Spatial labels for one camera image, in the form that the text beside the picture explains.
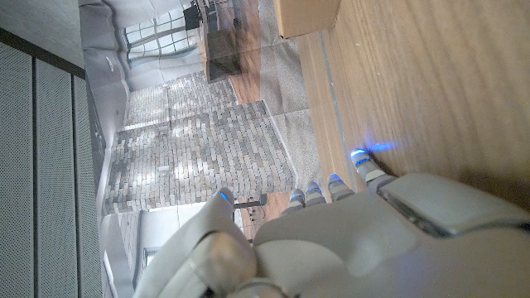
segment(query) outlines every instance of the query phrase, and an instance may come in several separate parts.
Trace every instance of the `gray brick wall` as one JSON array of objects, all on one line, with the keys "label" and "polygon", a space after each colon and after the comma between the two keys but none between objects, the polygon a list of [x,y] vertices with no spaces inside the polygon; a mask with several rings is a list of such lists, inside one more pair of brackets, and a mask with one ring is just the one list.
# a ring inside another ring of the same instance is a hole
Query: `gray brick wall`
[{"label": "gray brick wall", "polygon": [[131,94],[112,147],[108,213],[206,201],[222,186],[236,196],[293,188],[264,103],[237,105],[228,80],[207,84],[201,75]]}]

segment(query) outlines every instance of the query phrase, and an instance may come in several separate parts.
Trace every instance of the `gray carpet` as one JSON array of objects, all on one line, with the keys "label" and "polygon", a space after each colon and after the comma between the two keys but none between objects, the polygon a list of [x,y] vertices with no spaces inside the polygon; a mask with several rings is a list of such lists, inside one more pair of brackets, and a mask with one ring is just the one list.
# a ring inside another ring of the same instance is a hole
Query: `gray carpet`
[{"label": "gray carpet", "polygon": [[322,187],[296,43],[280,38],[272,0],[259,1],[259,20],[262,34],[260,99],[269,108],[298,174],[297,187],[306,190],[310,180]]}]

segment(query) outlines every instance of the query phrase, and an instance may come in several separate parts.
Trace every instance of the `window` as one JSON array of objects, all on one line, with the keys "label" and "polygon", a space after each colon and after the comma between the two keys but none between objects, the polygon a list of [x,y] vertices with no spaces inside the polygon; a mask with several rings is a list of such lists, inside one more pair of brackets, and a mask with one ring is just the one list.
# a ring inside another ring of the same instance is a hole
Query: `window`
[{"label": "window", "polygon": [[186,30],[183,12],[184,6],[181,6],[123,30],[130,67],[138,60],[147,62],[169,56],[185,56],[197,47],[196,30]]}]

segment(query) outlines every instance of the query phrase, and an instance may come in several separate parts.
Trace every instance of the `wooden table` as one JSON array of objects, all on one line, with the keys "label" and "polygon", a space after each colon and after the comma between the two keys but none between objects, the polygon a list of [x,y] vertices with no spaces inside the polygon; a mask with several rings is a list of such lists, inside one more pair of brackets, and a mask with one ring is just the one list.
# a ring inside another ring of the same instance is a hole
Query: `wooden table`
[{"label": "wooden table", "polygon": [[323,174],[361,189],[347,154],[384,149],[374,155],[396,175],[431,172],[530,209],[529,12],[343,0],[335,28],[297,39]]}]

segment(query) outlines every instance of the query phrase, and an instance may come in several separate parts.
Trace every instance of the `cardboard box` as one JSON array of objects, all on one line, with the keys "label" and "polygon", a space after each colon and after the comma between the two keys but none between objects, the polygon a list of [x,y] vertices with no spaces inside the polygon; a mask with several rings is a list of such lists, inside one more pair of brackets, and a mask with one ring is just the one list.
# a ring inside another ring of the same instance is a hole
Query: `cardboard box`
[{"label": "cardboard box", "polygon": [[274,0],[278,30],[291,38],[332,28],[340,0]]}]

